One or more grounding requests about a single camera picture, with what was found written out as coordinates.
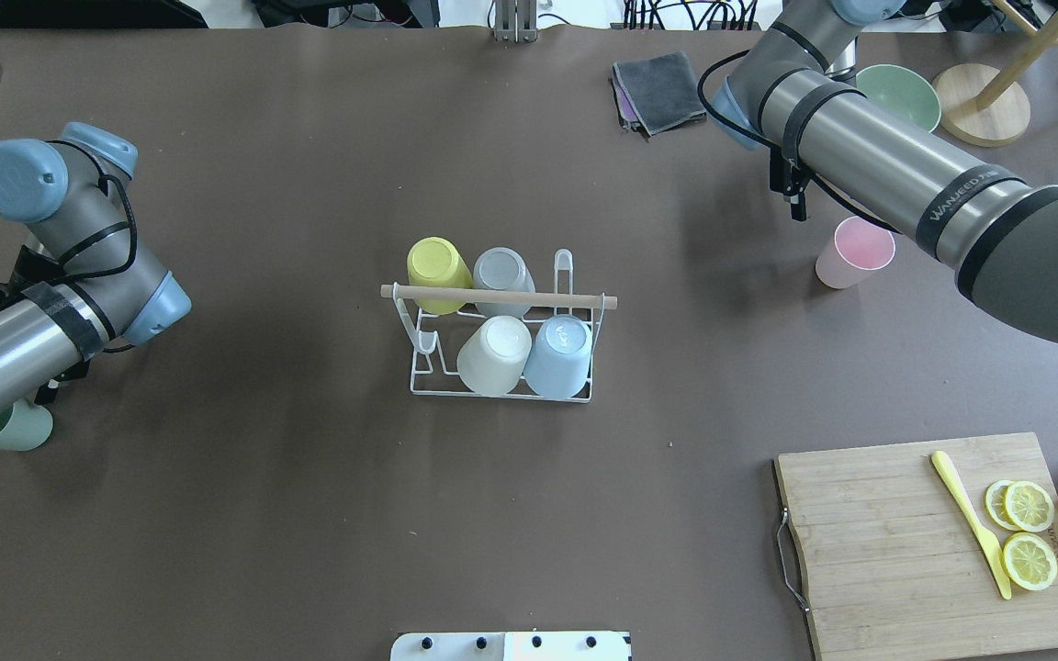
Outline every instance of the blue joint cap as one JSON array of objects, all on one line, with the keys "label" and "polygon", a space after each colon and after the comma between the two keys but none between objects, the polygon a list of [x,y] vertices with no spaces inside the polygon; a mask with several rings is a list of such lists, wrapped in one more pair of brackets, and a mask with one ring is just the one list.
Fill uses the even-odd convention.
[{"label": "blue joint cap", "polygon": [[[713,98],[709,102],[709,105],[713,106],[713,109],[717,110],[718,113],[729,117],[735,125],[741,126],[744,129],[750,129],[753,133],[756,133],[756,130],[753,129],[753,125],[748,121],[746,113],[742,112],[742,106],[738,104],[737,99],[734,98],[734,93],[730,91],[728,78],[720,84],[720,89],[718,89],[716,94],[713,94]],[[759,143],[753,142],[752,139],[746,137],[746,135],[730,129],[728,126],[724,125],[722,121],[718,121],[717,117],[713,117],[713,122],[716,122],[716,125],[720,127],[722,130],[726,131],[726,133],[730,134],[730,136],[742,147],[746,147],[748,150],[752,151],[761,146]]]},{"label": "blue joint cap", "polygon": [[69,122],[63,127],[63,133],[59,134],[59,140],[67,140],[69,143],[76,143],[80,147],[96,151],[125,170],[129,179],[133,179],[133,169],[138,166],[138,148],[129,140],[84,122]]},{"label": "blue joint cap", "polygon": [[849,24],[865,26],[888,20],[904,7],[904,0],[832,0],[832,7]]},{"label": "blue joint cap", "polygon": [[0,215],[22,223],[47,220],[68,194],[68,166],[55,147],[31,137],[0,140]]},{"label": "blue joint cap", "polygon": [[154,295],[146,301],[142,312],[129,326],[123,337],[133,346],[142,346],[154,338],[161,331],[167,330],[179,318],[190,312],[190,297],[185,295],[178,280],[174,280],[174,274],[167,273]]}]

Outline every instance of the white metal plate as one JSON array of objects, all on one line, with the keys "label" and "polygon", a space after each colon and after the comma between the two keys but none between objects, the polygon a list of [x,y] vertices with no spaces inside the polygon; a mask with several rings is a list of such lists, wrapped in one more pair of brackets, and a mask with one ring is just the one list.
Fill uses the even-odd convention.
[{"label": "white metal plate", "polygon": [[390,661],[630,661],[630,641],[626,631],[417,632],[394,641]]}]

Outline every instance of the white cup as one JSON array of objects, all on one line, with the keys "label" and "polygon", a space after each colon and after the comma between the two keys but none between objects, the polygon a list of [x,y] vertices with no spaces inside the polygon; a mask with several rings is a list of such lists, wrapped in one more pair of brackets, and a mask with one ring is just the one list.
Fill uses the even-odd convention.
[{"label": "white cup", "polygon": [[836,226],[815,260],[815,275],[827,288],[847,289],[893,260],[895,238],[882,226],[852,217]]},{"label": "white cup", "polygon": [[549,400],[574,397],[587,384],[592,347],[590,327],[579,317],[559,314],[547,318],[526,361],[526,384]]},{"label": "white cup", "polygon": [[[536,292],[532,276],[524,259],[510,247],[489,247],[476,259],[473,279],[476,289],[492,289],[497,292]],[[484,316],[509,315],[521,318],[529,312],[530,306],[512,304],[476,304],[476,310]]]},{"label": "white cup", "polygon": [[52,415],[45,408],[19,400],[0,411],[0,448],[25,452],[52,435]]},{"label": "white cup", "polygon": [[515,388],[532,336],[519,318],[499,315],[484,322],[456,357],[459,379],[474,393],[498,398]]}]

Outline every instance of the yellow cup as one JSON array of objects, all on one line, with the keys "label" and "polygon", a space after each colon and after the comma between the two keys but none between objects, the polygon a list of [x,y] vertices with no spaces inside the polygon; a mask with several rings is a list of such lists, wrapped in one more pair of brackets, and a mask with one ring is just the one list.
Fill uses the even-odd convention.
[{"label": "yellow cup", "polygon": [[[420,288],[473,289],[471,272],[452,241],[427,237],[411,246],[407,253],[407,276]],[[421,309],[432,314],[452,314],[464,301],[420,301]]]}]

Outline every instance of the pink cup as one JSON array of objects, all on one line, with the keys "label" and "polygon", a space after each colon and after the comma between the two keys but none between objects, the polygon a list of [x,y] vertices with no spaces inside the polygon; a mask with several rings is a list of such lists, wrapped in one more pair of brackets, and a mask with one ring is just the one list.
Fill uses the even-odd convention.
[{"label": "pink cup", "polygon": [[891,232],[852,217],[836,226],[835,235],[815,260],[815,275],[827,288],[847,289],[887,267],[894,255]]}]

